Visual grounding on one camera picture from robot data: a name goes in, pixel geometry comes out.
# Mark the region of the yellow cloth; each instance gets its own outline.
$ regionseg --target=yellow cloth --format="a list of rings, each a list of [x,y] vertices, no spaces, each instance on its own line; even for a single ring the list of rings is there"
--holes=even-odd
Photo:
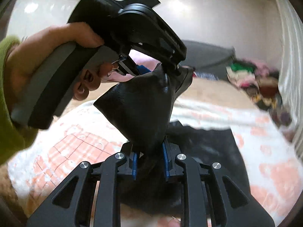
[[[6,37],[0,42],[0,164],[7,161],[19,150],[28,148],[37,136],[37,129],[18,127],[12,123],[3,90],[5,58],[12,45],[19,44],[15,36]]]

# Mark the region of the curtain fold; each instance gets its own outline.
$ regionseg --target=curtain fold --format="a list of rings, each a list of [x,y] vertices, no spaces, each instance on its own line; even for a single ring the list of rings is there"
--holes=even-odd
[[[297,127],[293,144],[303,157],[303,23],[289,0],[276,0],[282,22],[279,91]]]

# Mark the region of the person's arm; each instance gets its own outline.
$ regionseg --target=person's arm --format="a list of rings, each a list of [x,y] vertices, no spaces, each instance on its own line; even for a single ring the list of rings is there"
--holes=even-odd
[[[0,164],[34,142],[38,130],[13,123],[10,112],[44,59],[56,47],[69,41],[90,48],[104,44],[103,39],[83,22],[46,28],[22,43],[14,36],[8,36],[0,43]],[[100,62],[100,68],[95,71],[84,69],[74,86],[74,99],[84,100],[89,91],[96,90],[101,79],[107,78],[116,67]]]

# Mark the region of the bed sheet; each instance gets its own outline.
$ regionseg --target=bed sheet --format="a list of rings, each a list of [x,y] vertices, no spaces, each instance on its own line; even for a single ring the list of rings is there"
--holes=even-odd
[[[27,216],[81,161],[103,161],[127,141],[92,104],[86,102],[60,118],[48,131],[39,133],[31,148],[10,160],[9,176]],[[176,120],[194,128],[231,128],[251,193],[278,226],[303,189],[303,167],[269,115],[178,98],[171,116],[171,121]],[[121,210],[122,227],[160,227],[170,219],[126,206]]]

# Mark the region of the silver screw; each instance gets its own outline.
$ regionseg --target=silver screw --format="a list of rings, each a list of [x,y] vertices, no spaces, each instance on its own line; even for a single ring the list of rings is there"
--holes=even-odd
[[[116,153],[115,154],[115,158],[116,159],[123,159],[124,158],[124,154],[123,153]]]
[[[185,155],[185,154],[178,154],[178,155],[177,155],[177,158],[178,158],[179,160],[184,160],[184,159],[186,159],[186,155]]]
[[[83,162],[80,163],[80,167],[83,168],[83,169],[88,167],[88,165],[89,165],[89,163],[87,161],[83,161]]]
[[[214,162],[214,163],[212,164],[212,166],[213,166],[213,168],[215,168],[215,169],[220,169],[220,168],[221,168],[221,164],[220,164],[219,162]]]

